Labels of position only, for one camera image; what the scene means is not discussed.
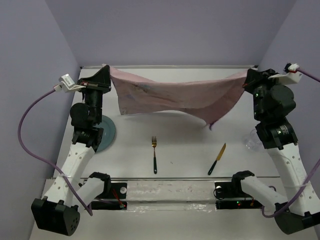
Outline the pink cloth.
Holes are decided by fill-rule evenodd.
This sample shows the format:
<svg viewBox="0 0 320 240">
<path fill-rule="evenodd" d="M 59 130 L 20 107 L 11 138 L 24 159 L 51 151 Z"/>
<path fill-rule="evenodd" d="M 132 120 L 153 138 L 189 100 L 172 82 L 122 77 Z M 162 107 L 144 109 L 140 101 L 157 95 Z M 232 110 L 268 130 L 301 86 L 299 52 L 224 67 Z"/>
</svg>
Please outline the pink cloth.
<svg viewBox="0 0 320 240">
<path fill-rule="evenodd" d="M 224 79 L 191 82 L 156 82 L 110 68 L 121 115 L 180 111 L 212 125 L 225 116 L 244 93 L 247 72 Z"/>
</svg>

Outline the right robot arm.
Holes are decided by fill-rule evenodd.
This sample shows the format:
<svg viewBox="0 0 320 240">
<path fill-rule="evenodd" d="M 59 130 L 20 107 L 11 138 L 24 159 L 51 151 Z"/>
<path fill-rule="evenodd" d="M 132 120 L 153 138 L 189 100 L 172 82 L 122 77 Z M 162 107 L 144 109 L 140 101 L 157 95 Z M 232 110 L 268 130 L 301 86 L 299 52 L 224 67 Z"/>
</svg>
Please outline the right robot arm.
<svg viewBox="0 0 320 240">
<path fill-rule="evenodd" d="M 235 196 L 247 194 L 261 203 L 263 210 L 273 211 L 269 217 L 287 235 L 320 223 L 320 199 L 310 182 L 320 164 L 306 172 L 298 138 L 287 120 L 296 107 L 294 93 L 288 85 L 300 81 L 298 68 L 292 64 L 285 74 L 251 68 L 242 86 L 253 96 L 253 116 L 259 122 L 256 133 L 279 173 L 286 195 L 265 185 L 248 170 L 235 173 L 230 183 Z"/>
</svg>

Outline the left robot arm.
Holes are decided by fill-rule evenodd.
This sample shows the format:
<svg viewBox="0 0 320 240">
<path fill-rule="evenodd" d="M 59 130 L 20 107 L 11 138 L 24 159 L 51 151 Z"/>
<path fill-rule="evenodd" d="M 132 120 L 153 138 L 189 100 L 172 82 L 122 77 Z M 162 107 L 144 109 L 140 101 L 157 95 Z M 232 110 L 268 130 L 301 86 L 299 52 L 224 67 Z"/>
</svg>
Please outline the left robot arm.
<svg viewBox="0 0 320 240">
<path fill-rule="evenodd" d="M 93 172 L 84 185 L 75 189 L 103 138 L 104 130 L 98 125 L 102 122 L 103 95 L 111 91 L 110 67 L 104 65 L 93 76 L 77 82 L 64 75 L 61 83 L 65 90 L 81 92 L 82 101 L 70 108 L 73 137 L 65 162 L 57 169 L 59 175 L 43 198 L 33 201 L 31 211 L 39 229 L 71 236 L 81 212 L 92 215 L 91 202 L 111 191 L 110 176 L 99 172 Z"/>
</svg>

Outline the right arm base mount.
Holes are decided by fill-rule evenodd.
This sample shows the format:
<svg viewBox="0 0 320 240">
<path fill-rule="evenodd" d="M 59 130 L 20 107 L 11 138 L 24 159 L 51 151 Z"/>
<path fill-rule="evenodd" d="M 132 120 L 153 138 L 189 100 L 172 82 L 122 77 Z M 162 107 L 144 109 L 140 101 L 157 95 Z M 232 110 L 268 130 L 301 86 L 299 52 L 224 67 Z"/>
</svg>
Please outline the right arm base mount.
<svg viewBox="0 0 320 240">
<path fill-rule="evenodd" d="M 213 195 L 216 199 L 217 210 L 260 209 L 262 207 L 262 204 L 252 196 L 236 192 L 229 181 L 215 182 Z"/>
</svg>

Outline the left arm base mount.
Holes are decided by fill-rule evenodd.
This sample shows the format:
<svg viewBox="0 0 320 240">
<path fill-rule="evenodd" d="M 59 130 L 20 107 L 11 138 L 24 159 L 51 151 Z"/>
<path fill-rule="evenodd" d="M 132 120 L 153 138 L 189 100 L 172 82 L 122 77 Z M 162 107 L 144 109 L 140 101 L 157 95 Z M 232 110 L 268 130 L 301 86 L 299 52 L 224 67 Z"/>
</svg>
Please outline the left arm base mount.
<svg viewBox="0 0 320 240">
<path fill-rule="evenodd" d="M 127 209 L 127 183 L 112 182 L 108 193 L 102 193 L 91 203 L 92 210 L 124 211 Z"/>
</svg>

